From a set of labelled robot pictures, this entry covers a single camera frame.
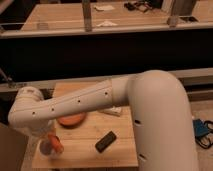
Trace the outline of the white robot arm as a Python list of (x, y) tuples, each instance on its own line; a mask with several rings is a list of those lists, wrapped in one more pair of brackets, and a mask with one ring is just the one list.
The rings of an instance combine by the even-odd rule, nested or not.
[(131, 110), (139, 171), (199, 171), (189, 98), (168, 71), (111, 78), (48, 100), (26, 86), (18, 91), (8, 120), (42, 134), (56, 118), (120, 106)]

